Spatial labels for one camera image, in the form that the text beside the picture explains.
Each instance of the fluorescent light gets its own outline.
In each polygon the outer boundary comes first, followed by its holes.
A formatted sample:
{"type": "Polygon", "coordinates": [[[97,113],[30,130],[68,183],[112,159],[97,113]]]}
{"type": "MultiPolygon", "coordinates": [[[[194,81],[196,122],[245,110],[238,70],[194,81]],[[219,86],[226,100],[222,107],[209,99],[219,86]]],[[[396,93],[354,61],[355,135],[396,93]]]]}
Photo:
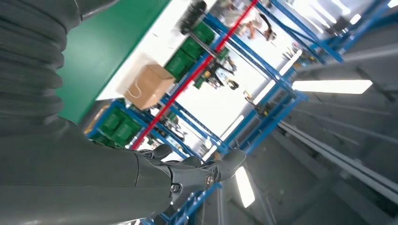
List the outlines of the fluorescent light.
{"type": "Polygon", "coordinates": [[[311,92],[362,94],[371,85],[370,80],[296,81],[293,83],[293,89],[311,92]]]}
{"type": "Polygon", "coordinates": [[[279,73],[283,76],[286,72],[293,66],[293,64],[299,59],[299,57],[303,54],[303,50],[298,50],[296,54],[279,70],[279,73]]]}
{"type": "Polygon", "coordinates": [[[350,20],[351,24],[356,24],[359,20],[361,19],[361,16],[359,14],[356,14],[355,16],[352,17],[352,19],[350,20]]]}
{"type": "MultiPolygon", "coordinates": [[[[302,17],[304,17],[304,19],[306,19],[308,22],[310,22],[310,24],[312,24],[320,33],[323,34],[323,29],[320,28],[318,25],[316,25],[312,20],[310,20],[308,17],[309,16],[313,16],[311,15],[318,15],[308,4],[303,3],[303,2],[294,2],[292,5],[293,9],[298,12],[302,17]]],[[[330,27],[325,20],[323,20],[324,23],[326,24],[327,27],[330,27]]]]}
{"type": "Polygon", "coordinates": [[[203,156],[203,160],[206,161],[210,158],[210,156],[217,150],[217,146],[214,145],[208,153],[203,156]]]}
{"type": "MultiPolygon", "coordinates": [[[[293,57],[282,67],[281,70],[279,70],[279,74],[281,76],[285,75],[286,72],[290,69],[290,67],[293,66],[293,64],[299,59],[299,57],[303,54],[302,50],[298,50],[296,54],[293,55],[293,57]]],[[[260,92],[260,94],[253,100],[253,103],[256,105],[264,98],[264,96],[273,88],[275,85],[275,81],[272,80],[270,81],[265,88],[260,92]]]]}
{"type": "Polygon", "coordinates": [[[275,81],[272,80],[270,81],[265,88],[260,92],[260,94],[253,100],[254,104],[258,104],[261,99],[263,99],[265,97],[265,95],[271,90],[271,88],[275,85],[275,81]]]}
{"type": "Polygon", "coordinates": [[[328,13],[316,0],[312,1],[312,5],[332,23],[337,23],[336,19],[330,13],[328,13]]]}
{"type": "Polygon", "coordinates": [[[209,138],[207,138],[207,139],[205,140],[205,146],[206,146],[207,149],[211,148],[212,143],[211,143],[211,140],[210,140],[209,138]]]}
{"type": "Polygon", "coordinates": [[[391,0],[388,3],[388,7],[390,7],[390,8],[395,7],[395,6],[398,6],[398,0],[391,0]]]}
{"type": "Polygon", "coordinates": [[[347,15],[351,13],[351,10],[347,8],[343,3],[340,2],[340,0],[332,0],[333,3],[335,3],[343,12],[343,15],[347,15]]]}
{"type": "Polygon", "coordinates": [[[249,178],[247,177],[246,170],[241,166],[235,173],[237,179],[237,187],[239,189],[240,198],[242,199],[243,206],[247,208],[254,202],[254,192],[250,185],[249,178]]]}
{"type": "Polygon", "coordinates": [[[242,122],[242,120],[243,120],[244,118],[245,118],[245,117],[244,117],[243,115],[240,115],[240,116],[233,122],[233,124],[228,128],[228,130],[225,131],[224,134],[222,134],[221,140],[224,141],[224,140],[232,133],[232,131],[235,130],[235,128],[239,125],[239,123],[242,122]]]}

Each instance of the red pole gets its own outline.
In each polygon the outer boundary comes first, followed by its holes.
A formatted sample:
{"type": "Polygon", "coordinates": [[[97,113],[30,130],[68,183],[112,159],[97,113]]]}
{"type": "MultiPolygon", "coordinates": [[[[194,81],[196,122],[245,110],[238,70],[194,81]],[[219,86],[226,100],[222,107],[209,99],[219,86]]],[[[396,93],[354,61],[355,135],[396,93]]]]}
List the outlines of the red pole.
{"type": "MultiPolygon", "coordinates": [[[[221,40],[221,42],[218,44],[218,46],[215,48],[215,51],[218,53],[221,48],[225,45],[227,40],[232,36],[232,34],[235,32],[235,30],[238,28],[240,22],[245,18],[245,16],[249,13],[249,11],[254,7],[254,5],[257,3],[257,0],[253,0],[250,6],[245,10],[245,12],[240,16],[236,24],[230,29],[227,33],[227,35],[221,40]]],[[[170,100],[166,103],[166,105],[162,108],[162,110],[156,115],[156,117],[153,119],[153,121],[145,128],[145,130],[139,135],[137,140],[133,143],[131,149],[136,149],[138,146],[141,144],[143,141],[144,137],[148,135],[148,133],[152,130],[152,128],[156,125],[156,123],[161,119],[162,115],[170,108],[170,106],[175,102],[177,97],[183,92],[183,90],[189,85],[189,83],[195,79],[195,77],[209,64],[209,62],[213,59],[211,55],[209,55],[205,61],[192,73],[191,76],[188,77],[188,79],[185,80],[185,82],[181,85],[181,87],[178,89],[178,91],[171,96],[170,100]]]]}

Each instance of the metal screw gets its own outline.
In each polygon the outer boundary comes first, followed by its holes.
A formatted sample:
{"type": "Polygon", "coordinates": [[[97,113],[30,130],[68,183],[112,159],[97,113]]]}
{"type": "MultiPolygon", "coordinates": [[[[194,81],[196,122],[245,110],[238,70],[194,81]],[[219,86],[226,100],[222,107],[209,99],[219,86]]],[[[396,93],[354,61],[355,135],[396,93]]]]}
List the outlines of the metal screw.
{"type": "Polygon", "coordinates": [[[180,186],[178,184],[171,185],[170,191],[176,193],[180,190],[180,186]]]}
{"type": "Polygon", "coordinates": [[[214,177],[213,176],[209,175],[209,176],[206,177],[206,185],[208,187],[211,186],[213,184],[213,182],[214,182],[214,177]]]}

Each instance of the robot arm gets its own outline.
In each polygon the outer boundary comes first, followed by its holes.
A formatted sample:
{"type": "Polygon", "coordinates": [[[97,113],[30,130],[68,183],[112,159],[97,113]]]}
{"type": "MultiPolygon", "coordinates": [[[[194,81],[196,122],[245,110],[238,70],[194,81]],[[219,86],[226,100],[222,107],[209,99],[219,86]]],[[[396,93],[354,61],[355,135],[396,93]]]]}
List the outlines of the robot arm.
{"type": "Polygon", "coordinates": [[[63,66],[66,34],[116,2],[0,0],[0,224],[110,225],[144,218],[164,211],[172,193],[229,177],[244,159],[240,152],[232,166],[163,163],[91,142],[57,116],[62,80],[56,70],[63,66]],[[170,191],[175,185],[180,189],[170,191]]]}

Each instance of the green storage bin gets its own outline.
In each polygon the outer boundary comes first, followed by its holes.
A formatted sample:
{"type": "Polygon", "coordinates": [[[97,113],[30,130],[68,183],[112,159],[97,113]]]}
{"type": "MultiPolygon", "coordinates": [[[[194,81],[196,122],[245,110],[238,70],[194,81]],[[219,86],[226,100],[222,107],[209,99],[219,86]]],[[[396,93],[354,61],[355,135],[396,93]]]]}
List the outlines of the green storage bin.
{"type": "Polygon", "coordinates": [[[179,49],[164,68],[176,78],[175,82],[178,83],[194,64],[195,60],[179,49]]]}
{"type": "Polygon", "coordinates": [[[99,143],[103,143],[106,146],[113,146],[113,141],[111,141],[109,138],[107,138],[106,136],[100,134],[100,133],[96,133],[94,134],[90,139],[92,139],[93,141],[99,142],[99,143]]]}
{"type": "Polygon", "coordinates": [[[130,141],[133,139],[133,137],[135,137],[135,135],[138,134],[141,128],[142,126],[140,126],[137,122],[130,118],[126,118],[112,135],[112,140],[120,146],[125,146],[126,144],[130,143],[130,141]]]}
{"type": "Polygon", "coordinates": [[[119,127],[119,125],[126,118],[125,113],[119,109],[115,108],[111,111],[105,121],[99,126],[99,129],[108,136],[112,136],[114,131],[119,127]]]}
{"type": "Polygon", "coordinates": [[[221,49],[218,59],[223,60],[229,54],[229,52],[230,52],[230,50],[228,48],[224,47],[223,49],[221,49]]]}
{"type": "MultiPolygon", "coordinates": [[[[195,28],[194,33],[207,45],[211,44],[215,37],[214,32],[204,23],[199,23],[195,28]]],[[[186,39],[186,41],[181,45],[181,49],[195,60],[205,52],[205,50],[191,37],[186,39]]]]}

